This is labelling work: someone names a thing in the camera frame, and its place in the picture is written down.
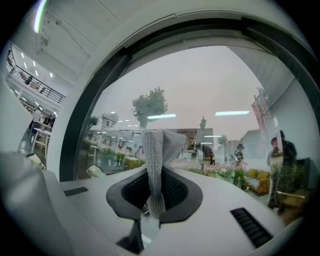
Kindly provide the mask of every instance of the gray knit cloth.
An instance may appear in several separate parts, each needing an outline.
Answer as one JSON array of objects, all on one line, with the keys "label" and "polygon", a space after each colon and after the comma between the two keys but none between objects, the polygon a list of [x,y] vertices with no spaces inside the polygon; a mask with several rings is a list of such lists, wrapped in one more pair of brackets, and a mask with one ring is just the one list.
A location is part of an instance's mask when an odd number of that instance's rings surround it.
[{"label": "gray knit cloth", "polygon": [[160,129],[146,130],[141,138],[150,189],[150,197],[146,203],[151,216],[158,220],[160,214],[166,211],[161,193],[162,166],[170,165],[178,156],[185,145],[186,136]]}]

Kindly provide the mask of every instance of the fluorescent light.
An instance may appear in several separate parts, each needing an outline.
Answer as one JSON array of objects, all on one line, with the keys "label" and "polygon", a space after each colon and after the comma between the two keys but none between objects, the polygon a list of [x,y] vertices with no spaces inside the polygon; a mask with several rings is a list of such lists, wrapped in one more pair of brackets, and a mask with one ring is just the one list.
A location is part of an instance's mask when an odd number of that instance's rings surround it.
[{"label": "fluorescent light", "polygon": [[146,118],[148,119],[160,119],[160,118],[175,118],[176,114],[160,114],[160,115],[150,115]]},{"label": "fluorescent light", "polygon": [[47,0],[40,0],[40,3],[35,13],[33,30],[37,34],[39,33],[39,30],[40,30],[41,18],[42,18],[42,15],[44,14],[46,2]]},{"label": "fluorescent light", "polygon": [[249,114],[250,110],[244,110],[244,111],[222,111],[222,112],[216,112],[216,116],[237,116],[237,115],[247,115]]}]

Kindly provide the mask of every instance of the yellow cushion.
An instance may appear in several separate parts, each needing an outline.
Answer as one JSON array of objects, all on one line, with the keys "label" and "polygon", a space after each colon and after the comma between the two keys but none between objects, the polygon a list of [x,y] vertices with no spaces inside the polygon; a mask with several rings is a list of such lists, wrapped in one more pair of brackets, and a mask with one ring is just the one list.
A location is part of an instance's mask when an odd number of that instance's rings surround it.
[{"label": "yellow cushion", "polygon": [[258,180],[261,180],[261,179],[266,179],[269,177],[269,172],[268,171],[264,171],[264,170],[260,170],[259,173],[258,173],[258,176],[256,177]]},{"label": "yellow cushion", "polygon": [[254,179],[255,177],[257,177],[257,174],[258,174],[258,170],[251,168],[251,169],[248,171],[247,176]]}]

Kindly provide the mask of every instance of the glass window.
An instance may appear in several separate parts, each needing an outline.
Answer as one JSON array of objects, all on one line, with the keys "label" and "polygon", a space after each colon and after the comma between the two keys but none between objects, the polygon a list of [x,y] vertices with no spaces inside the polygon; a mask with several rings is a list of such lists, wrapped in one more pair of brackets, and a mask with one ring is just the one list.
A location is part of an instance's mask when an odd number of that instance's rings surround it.
[{"label": "glass window", "polygon": [[[228,182],[286,224],[303,215],[316,187],[319,129],[304,89],[277,57],[209,46],[127,73],[92,111],[77,178],[89,179],[93,165],[106,175],[144,165],[141,136],[157,129],[186,136],[171,167]],[[285,215],[290,208],[295,217]]]}]

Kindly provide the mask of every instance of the balcony railing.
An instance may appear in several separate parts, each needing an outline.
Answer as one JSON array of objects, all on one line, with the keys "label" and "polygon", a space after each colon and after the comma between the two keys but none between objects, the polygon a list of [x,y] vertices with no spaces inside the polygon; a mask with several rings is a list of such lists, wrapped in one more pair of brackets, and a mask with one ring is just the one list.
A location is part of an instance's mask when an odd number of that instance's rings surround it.
[{"label": "balcony railing", "polygon": [[66,96],[62,95],[61,93],[49,87],[48,85],[39,81],[31,74],[24,71],[21,67],[16,65],[16,61],[12,54],[11,47],[6,58],[6,67],[8,68],[10,74],[13,77],[17,78],[22,83],[29,86],[31,89],[35,90],[36,92],[42,94],[45,97],[48,97],[49,99],[57,102],[58,104],[64,103]]}]

